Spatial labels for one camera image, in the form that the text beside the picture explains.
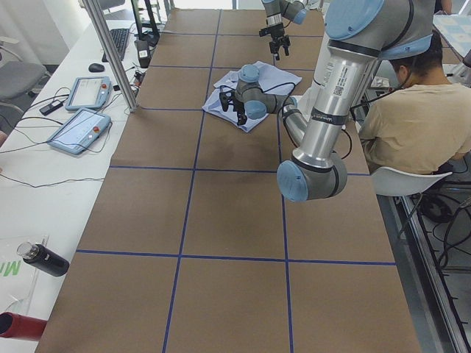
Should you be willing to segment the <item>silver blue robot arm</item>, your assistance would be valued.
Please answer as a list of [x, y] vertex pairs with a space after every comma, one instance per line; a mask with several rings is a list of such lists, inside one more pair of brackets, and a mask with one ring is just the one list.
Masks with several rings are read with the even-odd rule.
[[239, 116], [251, 120], [275, 113], [284, 123], [295, 150], [280, 164], [277, 183], [293, 202], [326, 199], [340, 193], [347, 169], [334, 145], [346, 123], [370, 63], [396, 60], [426, 51], [431, 44], [433, 1], [332, 1], [325, 16], [325, 37], [318, 61], [325, 67], [312, 84], [316, 97], [304, 118], [289, 95], [266, 94], [259, 70], [244, 65], [238, 84], [220, 95], [222, 105], [233, 103]]
[[283, 49], [285, 55], [289, 56], [291, 41], [285, 33], [286, 25], [283, 20], [288, 20], [289, 24], [302, 24], [307, 15], [305, 3], [303, 1], [267, 0], [262, 1], [262, 4], [266, 13], [266, 26], [259, 30], [259, 36], [270, 36], [269, 50], [276, 60], [280, 59], [280, 49]]

